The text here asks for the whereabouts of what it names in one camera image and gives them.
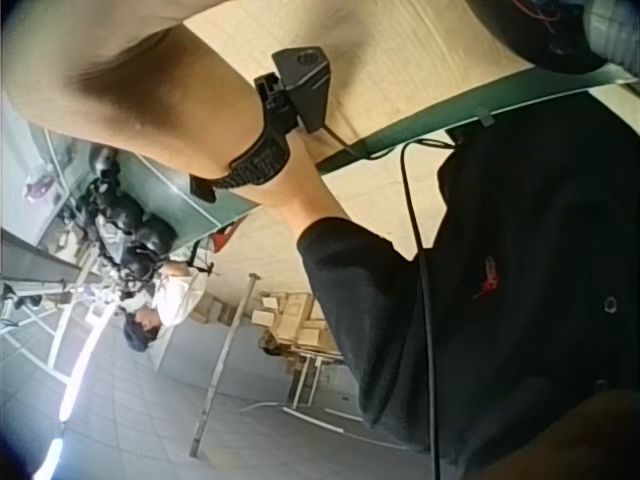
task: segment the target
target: person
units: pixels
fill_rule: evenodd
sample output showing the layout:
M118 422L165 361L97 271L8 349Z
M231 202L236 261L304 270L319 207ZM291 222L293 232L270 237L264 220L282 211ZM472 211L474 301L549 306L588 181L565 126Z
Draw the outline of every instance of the person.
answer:
M27 3L5 28L9 98L61 133L223 177L263 115L182 26L218 3ZM426 252L443 460L481 480L640 478L638 136L583 94L462 137L439 172L447 213ZM417 261L349 219L304 134L287 141L284 169L236 193L297 239L367 424L428 453Z
M160 269L160 275L152 299L142 292L122 302L124 336L136 352L146 351L158 338L161 327L183 322L206 290L206 275L184 263L168 263Z

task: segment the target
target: fluorescent light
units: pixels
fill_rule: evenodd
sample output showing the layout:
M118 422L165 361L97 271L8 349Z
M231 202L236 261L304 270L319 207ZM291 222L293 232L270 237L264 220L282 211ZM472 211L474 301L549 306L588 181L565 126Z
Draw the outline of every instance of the fluorescent light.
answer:
M55 472L60 460L60 454L62 453L62 439L55 438L51 445L49 445L49 451L47 452L47 458L44 459L44 463L33 474L33 480L51 480L53 472Z
M104 328L107 326L107 322L114 314L116 307L117 304L112 303L104 309L102 315L100 316L100 319L95 322L93 330L91 330L87 341L84 343L80 355L78 355L76 364L73 366L73 371L71 372L71 377L69 377L69 383L67 383L67 389L64 392L62 403L60 404L60 412L58 414L58 418L63 423L69 420L69 417L71 417L71 412L73 411L73 407L76 404L78 392L80 391L80 385L82 384L84 372L86 371L87 365L89 364L91 353L98 343L98 340L100 339Z

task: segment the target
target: black sleeve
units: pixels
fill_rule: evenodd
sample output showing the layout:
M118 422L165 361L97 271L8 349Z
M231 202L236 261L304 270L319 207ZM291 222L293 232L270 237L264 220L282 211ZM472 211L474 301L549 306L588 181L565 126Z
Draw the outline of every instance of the black sleeve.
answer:
M424 320L419 274L393 245L343 219L323 219L298 241L312 290L360 386L367 424L428 446Z

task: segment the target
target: wire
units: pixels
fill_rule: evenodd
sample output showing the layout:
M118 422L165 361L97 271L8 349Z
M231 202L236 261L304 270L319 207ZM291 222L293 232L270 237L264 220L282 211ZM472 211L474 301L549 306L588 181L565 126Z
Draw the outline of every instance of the wire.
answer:
M538 6L536 6L538 11L534 12L532 10L529 10L529 7L527 7L524 3L522 3L522 0L511 0L511 2L516 7L518 7L520 11L524 12L526 15L528 15L531 18L535 18L536 20L542 20L545 22L555 22L560 19L560 12L556 12L555 17L547 17L544 13L542 13L542 10Z
M344 148L347 152L349 152L353 157L358 159L364 158L366 160L380 160L381 158L386 157L396 149L396 147L391 147L383 152L376 153L373 155L366 152L358 153L353 149L351 145L349 145L346 141L344 141L342 137L340 137L340 135L338 135L331 127L329 127L329 125L325 123L322 128L325 132L329 134L331 138L333 138L337 143L339 143L342 146L342 148Z
M436 359L433 348L433 324L431 318L431 295L429 292L429 269L427 267L427 257L422 245L422 237L420 236L420 228L418 220L413 209L411 201L411 191L409 189L409 180L407 178L407 168L405 158L407 149L411 145L420 145L422 147L440 148L445 150L454 150L455 145L443 142L441 140L433 140L429 138L421 138L412 142L405 143L400 151L400 168L402 170L402 184L404 186L404 194L407 201L407 210L409 219L411 220L411 228L418 249L418 266L420 270L420 291L422 294L422 305L424 311L425 331L427 340L427 372L429 375L429 447L431 450L431 474L433 480L440 480L440 444L439 444L439 428L438 428L438 405L436 395Z

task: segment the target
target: black wristwatch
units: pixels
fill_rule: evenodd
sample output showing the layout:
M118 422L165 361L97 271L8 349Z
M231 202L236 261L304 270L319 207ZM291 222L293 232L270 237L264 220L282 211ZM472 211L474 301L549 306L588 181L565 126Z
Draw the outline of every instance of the black wristwatch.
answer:
M289 161L286 136L298 126L296 111L274 73L257 78L255 85L262 100L264 129L249 150L229 164L231 172L225 177L207 180L191 175L191 194L201 200L215 202L214 189L264 185Z

